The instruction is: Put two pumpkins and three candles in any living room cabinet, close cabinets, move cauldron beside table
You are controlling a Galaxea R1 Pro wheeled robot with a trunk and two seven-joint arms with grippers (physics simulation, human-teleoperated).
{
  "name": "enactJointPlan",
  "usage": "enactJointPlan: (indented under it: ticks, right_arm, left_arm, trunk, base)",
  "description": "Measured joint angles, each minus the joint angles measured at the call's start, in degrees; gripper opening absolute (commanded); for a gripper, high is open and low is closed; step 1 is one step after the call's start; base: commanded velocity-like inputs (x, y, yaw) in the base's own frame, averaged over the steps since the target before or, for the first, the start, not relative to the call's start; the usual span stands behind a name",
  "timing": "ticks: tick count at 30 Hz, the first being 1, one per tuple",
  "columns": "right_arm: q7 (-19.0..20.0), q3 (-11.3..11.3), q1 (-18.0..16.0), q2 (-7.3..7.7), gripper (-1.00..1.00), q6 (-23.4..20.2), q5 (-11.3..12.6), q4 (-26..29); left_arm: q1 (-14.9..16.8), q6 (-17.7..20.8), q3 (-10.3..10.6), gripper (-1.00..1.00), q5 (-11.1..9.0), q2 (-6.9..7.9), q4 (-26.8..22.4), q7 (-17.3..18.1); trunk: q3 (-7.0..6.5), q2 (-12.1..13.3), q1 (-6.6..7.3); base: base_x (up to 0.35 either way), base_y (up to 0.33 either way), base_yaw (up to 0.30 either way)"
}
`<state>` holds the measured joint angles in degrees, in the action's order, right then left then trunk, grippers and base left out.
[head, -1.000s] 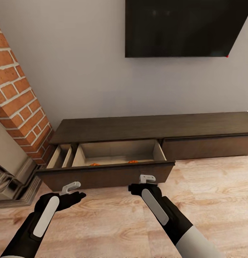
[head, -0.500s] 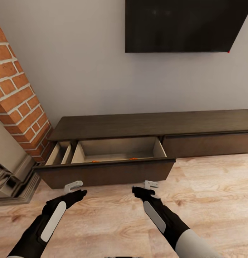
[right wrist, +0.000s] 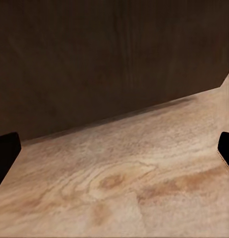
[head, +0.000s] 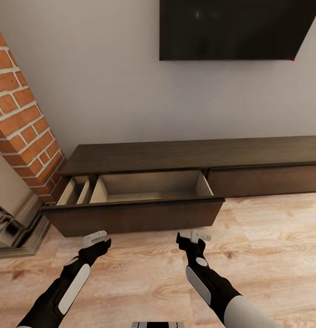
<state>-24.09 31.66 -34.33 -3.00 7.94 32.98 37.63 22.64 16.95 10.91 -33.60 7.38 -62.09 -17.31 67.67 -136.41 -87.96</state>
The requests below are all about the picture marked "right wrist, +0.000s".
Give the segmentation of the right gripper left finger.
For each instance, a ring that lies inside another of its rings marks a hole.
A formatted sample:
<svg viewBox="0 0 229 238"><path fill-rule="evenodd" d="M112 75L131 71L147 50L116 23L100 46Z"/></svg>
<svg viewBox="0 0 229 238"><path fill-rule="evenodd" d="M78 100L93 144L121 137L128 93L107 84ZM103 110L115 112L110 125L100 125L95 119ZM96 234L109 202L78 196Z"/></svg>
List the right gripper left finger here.
<svg viewBox="0 0 229 238"><path fill-rule="evenodd" d="M17 132L0 136L0 185L21 152Z"/></svg>

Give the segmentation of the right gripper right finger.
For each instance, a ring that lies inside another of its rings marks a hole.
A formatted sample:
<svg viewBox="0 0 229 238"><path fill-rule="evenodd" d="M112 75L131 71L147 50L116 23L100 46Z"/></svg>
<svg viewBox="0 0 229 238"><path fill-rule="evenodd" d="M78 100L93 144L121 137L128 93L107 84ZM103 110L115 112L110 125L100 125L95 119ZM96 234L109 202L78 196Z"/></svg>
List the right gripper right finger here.
<svg viewBox="0 0 229 238"><path fill-rule="evenodd" d="M222 132L219 143L218 143L218 150L229 165L229 133Z"/></svg>

